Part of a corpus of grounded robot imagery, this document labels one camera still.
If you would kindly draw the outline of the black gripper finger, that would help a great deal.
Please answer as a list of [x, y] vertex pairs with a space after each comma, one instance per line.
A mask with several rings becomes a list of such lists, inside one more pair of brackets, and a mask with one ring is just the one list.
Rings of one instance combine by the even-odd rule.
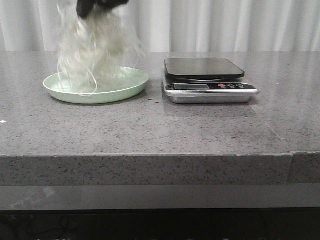
[[97, 0], [97, 5], [104, 10], [112, 10], [128, 2], [129, 0]]
[[95, 0], [78, 0], [76, 4], [77, 15], [82, 19], [87, 18], [95, 4]]

